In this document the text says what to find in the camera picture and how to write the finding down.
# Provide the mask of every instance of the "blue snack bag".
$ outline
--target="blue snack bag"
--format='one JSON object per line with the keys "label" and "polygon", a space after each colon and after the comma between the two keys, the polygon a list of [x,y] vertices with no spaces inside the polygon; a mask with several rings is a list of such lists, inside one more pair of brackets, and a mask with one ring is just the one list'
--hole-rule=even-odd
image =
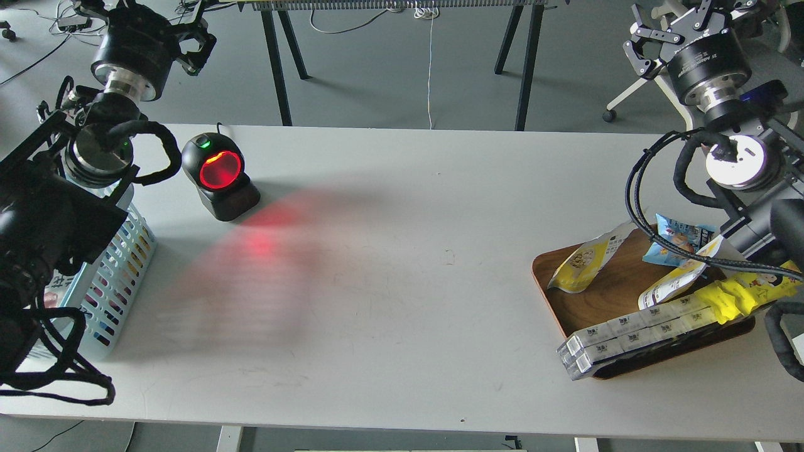
{"label": "blue snack bag", "polygon": [[[715,229],[711,226],[699,224],[692,226],[681,223],[665,216],[656,214],[656,228],[659,235],[668,239],[681,249],[690,253],[697,253],[702,246],[706,245],[715,235]],[[669,253],[660,244],[650,244],[648,252],[642,256],[642,260],[651,264],[669,265],[678,267],[686,258],[676,253]]]}

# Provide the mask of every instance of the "red scanner light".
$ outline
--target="red scanner light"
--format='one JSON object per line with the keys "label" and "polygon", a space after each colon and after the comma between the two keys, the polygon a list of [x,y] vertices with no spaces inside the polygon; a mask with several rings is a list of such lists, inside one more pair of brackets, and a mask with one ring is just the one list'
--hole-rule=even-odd
{"label": "red scanner light", "polygon": [[199,180],[206,188],[220,190],[234,183],[242,171],[240,156],[230,150],[222,150],[204,161]]}

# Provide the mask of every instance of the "gray floor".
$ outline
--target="gray floor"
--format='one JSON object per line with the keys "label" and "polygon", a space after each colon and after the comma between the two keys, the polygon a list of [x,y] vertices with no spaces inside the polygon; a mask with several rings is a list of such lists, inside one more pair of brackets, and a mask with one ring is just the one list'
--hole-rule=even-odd
{"label": "gray floor", "polygon": [[[172,15],[173,2],[146,2]],[[663,133],[683,123],[654,84],[618,109],[613,124],[601,120],[604,106],[635,79],[621,45],[633,22],[629,0],[552,2],[545,14],[535,67],[526,130],[613,133]],[[19,7],[54,14],[55,2],[30,0]],[[492,68],[508,20],[507,8],[442,10],[433,23],[431,114],[436,129],[513,129],[524,54],[525,18],[506,71]],[[371,17],[373,11],[322,11],[321,28],[337,30]],[[294,124],[325,127],[429,128],[427,81],[430,22],[411,11],[385,14],[370,26],[343,35],[322,35],[310,28],[309,13],[291,13],[307,69],[313,79],[299,80],[284,38],[290,107]],[[50,51],[60,38],[47,33],[48,21],[33,13],[0,10],[20,36],[0,40],[0,79]],[[270,79],[260,16],[248,8],[207,17],[219,42],[199,77],[178,65],[162,99],[141,105],[151,119],[166,123],[280,125]],[[33,109],[53,102],[62,78],[96,86],[89,73],[94,47],[71,40],[45,63],[0,87],[0,155],[10,151],[36,126]],[[0,450],[26,451],[73,425],[69,420],[0,416]],[[123,450],[132,424],[86,421],[59,436],[45,450]],[[214,450],[218,428],[209,425],[146,424],[137,428],[131,450]],[[502,435],[411,432],[338,432],[300,429],[251,429],[243,451],[504,449]],[[522,437],[523,447],[538,451],[574,450],[572,438]],[[602,451],[754,450],[750,443],[601,440]]]}

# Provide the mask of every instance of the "chair wheel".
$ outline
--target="chair wheel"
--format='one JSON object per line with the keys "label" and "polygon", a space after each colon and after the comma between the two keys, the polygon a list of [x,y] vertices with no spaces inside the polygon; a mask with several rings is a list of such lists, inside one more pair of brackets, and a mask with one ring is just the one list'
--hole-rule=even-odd
{"label": "chair wheel", "polygon": [[2,37],[8,39],[12,43],[17,40],[17,34],[10,28],[2,31]]}
{"label": "chair wheel", "polygon": [[606,110],[605,113],[603,113],[603,121],[614,122],[615,119],[617,119],[617,112],[616,111],[614,111],[614,110]]}

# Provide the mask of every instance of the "snack bag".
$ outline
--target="snack bag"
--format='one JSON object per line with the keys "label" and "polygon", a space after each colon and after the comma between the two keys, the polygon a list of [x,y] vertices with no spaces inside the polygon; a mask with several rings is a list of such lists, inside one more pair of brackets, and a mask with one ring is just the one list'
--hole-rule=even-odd
{"label": "snack bag", "polygon": [[[720,251],[720,246],[723,242],[723,236],[716,236],[712,241],[698,250],[696,254],[713,257]],[[672,269],[665,277],[656,281],[651,287],[648,287],[639,295],[639,309],[647,309],[681,294],[688,287],[692,286],[692,283],[698,279],[698,276],[704,272],[706,267],[706,264],[703,262],[694,261],[692,259],[685,260],[681,266]]]}
{"label": "snack bag", "polygon": [[577,294],[592,283],[611,256],[620,248],[622,241],[634,230],[634,224],[626,221],[613,231],[602,234],[581,245],[559,265],[548,288],[557,287],[568,294]]}
{"label": "snack bag", "polygon": [[[671,220],[665,216],[656,214],[656,228],[659,235],[673,242],[681,249],[690,253],[697,253],[701,247],[706,245],[715,235],[715,229],[710,226],[692,226],[680,221]],[[645,262],[659,265],[669,265],[678,267],[686,259],[676,253],[670,253],[660,244],[650,244],[648,252],[642,257]]]}

